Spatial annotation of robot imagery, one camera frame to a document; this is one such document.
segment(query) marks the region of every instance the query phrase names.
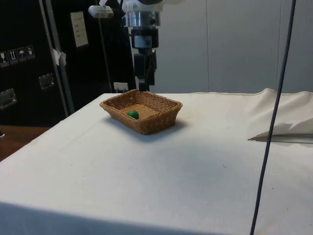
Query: wire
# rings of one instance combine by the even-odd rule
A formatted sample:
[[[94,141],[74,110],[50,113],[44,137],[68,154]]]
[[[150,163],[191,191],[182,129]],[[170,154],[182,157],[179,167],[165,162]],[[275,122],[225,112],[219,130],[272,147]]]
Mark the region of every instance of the wire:
[[[124,0],[121,0],[121,3],[120,3],[121,9],[120,10],[122,10],[123,2],[124,2]]]
[[[265,154],[264,154],[263,165],[262,165],[262,170],[261,170],[261,175],[260,175],[260,181],[259,181],[259,187],[258,187],[258,193],[257,193],[257,198],[256,198],[256,203],[255,203],[254,216],[253,216],[253,221],[252,221],[252,225],[251,225],[250,235],[254,235],[256,220],[258,217],[259,206],[260,206],[260,199],[261,199],[264,174],[265,174],[266,164],[268,161],[269,147],[270,147],[270,143],[272,140],[272,134],[273,134],[273,130],[274,130],[274,124],[275,124],[275,119],[276,119],[276,115],[277,115],[279,100],[280,100],[280,96],[281,96],[282,88],[283,88],[283,84],[284,84],[286,64],[287,64],[287,60],[288,60],[288,53],[289,53],[289,47],[290,47],[290,41],[291,41],[291,33],[292,33],[295,4],[296,4],[296,0],[292,0],[290,20],[289,20],[289,28],[288,28],[288,36],[287,36],[287,42],[286,42],[286,48],[285,48],[285,55],[284,55],[284,60],[283,60],[283,65],[282,65],[282,71],[280,74],[279,85],[277,88],[277,97],[276,97],[276,102],[275,102],[275,106],[274,106],[273,116],[272,116],[272,119],[270,122],[269,131],[268,131],[268,141],[266,143],[266,148],[265,148]]]

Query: white label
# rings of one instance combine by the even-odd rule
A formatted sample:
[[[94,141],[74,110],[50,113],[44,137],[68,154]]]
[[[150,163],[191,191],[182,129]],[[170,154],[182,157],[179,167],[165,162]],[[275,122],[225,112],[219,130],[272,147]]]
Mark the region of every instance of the white label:
[[[134,44],[137,48],[151,48],[152,37],[151,36],[134,36]]]
[[[82,11],[72,12],[70,14],[76,47],[88,45],[87,32],[85,27],[84,13]]]

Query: label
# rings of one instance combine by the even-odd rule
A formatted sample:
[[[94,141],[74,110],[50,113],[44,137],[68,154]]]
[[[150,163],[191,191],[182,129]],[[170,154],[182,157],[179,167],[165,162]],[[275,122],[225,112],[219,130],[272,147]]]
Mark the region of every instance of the label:
[[[32,45],[25,47],[26,55],[29,60],[35,59],[35,51]]]
[[[8,50],[8,56],[9,56],[9,60],[10,60],[10,64],[14,65],[17,64],[19,62],[18,59],[18,54],[16,53],[16,50]]]
[[[88,45],[87,32],[85,27],[84,13],[82,11],[70,14],[74,32],[76,47]]]
[[[20,47],[17,49],[17,53],[18,53],[18,58],[20,62],[26,61],[27,60],[27,54],[26,54],[26,50],[24,47]]]
[[[152,48],[152,36],[134,36],[136,48]]]
[[[10,66],[9,57],[6,51],[0,52],[0,68]]]

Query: white wall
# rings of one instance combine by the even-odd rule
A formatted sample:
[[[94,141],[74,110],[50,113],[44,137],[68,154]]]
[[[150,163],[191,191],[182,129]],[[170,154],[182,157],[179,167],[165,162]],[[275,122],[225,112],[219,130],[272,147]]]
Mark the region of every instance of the white wall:
[[[276,89],[291,0],[186,0],[164,7],[156,93]],[[313,91],[313,0],[297,0],[284,91]]]
[[[208,38],[206,0],[165,5],[157,49],[158,93],[207,92]]]

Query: wicker basket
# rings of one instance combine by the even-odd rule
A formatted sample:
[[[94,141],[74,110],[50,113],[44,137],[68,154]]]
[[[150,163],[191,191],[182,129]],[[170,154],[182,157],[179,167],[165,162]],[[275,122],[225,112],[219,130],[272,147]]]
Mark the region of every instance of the wicker basket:
[[[112,118],[134,131],[149,135],[175,124],[182,103],[151,92],[131,90],[100,103]],[[130,110],[139,113],[139,119],[127,115]]]

